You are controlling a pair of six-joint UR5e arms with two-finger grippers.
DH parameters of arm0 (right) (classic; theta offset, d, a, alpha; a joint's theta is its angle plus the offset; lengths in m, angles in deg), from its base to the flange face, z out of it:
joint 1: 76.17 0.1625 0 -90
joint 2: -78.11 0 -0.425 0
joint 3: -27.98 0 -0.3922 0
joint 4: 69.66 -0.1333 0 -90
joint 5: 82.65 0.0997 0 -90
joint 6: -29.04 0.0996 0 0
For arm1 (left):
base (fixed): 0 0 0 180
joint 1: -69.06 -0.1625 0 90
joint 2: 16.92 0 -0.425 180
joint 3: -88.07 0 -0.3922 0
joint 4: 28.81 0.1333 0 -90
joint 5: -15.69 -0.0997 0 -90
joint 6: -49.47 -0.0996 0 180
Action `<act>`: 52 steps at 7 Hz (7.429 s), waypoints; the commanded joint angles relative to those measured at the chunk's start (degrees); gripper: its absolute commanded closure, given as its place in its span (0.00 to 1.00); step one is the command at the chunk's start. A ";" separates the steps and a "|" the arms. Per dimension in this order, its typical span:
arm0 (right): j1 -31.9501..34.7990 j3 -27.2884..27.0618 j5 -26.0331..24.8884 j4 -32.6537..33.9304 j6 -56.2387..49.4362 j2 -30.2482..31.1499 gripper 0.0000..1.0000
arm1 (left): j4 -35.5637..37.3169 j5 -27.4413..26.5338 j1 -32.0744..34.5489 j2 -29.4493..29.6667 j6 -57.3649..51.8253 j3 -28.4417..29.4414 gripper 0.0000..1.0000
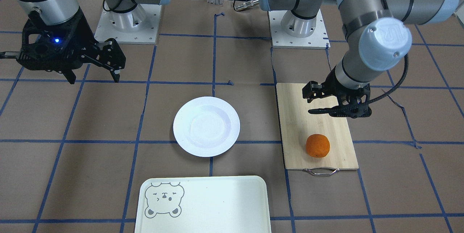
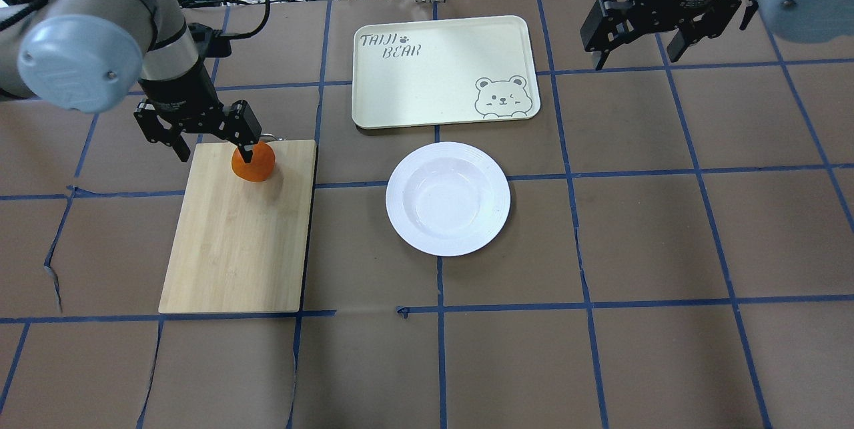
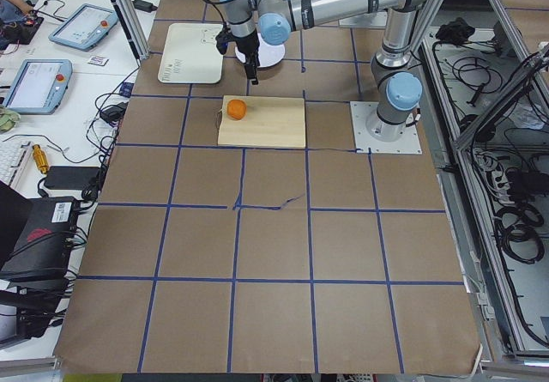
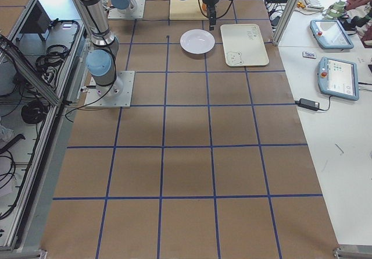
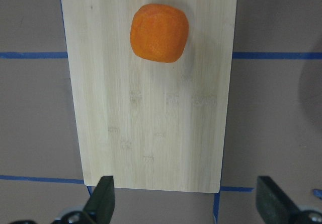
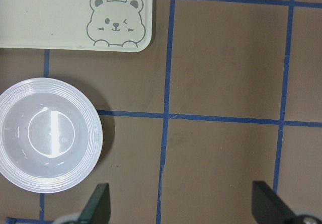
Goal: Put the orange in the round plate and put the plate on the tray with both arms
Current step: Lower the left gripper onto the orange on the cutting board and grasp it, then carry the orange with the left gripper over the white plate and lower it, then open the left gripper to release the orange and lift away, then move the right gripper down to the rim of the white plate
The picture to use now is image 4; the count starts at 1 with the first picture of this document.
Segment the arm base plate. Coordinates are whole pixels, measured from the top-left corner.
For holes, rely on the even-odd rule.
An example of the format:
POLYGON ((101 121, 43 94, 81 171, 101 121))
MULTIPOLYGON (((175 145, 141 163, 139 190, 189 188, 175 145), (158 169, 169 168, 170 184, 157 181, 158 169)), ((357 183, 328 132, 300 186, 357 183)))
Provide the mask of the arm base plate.
POLYGON ((116 81, 111 88, 110 86, 96 86, 93 77, 90 79, 90 86, 87 90, 85 105, 90 104, 87 108, 129 108, 133 94, 135 71, 125 70, 117 73, 116 81))
POLYGON ((145 0, 111 0, 109 20, 135 20, 144 16, 145 0))

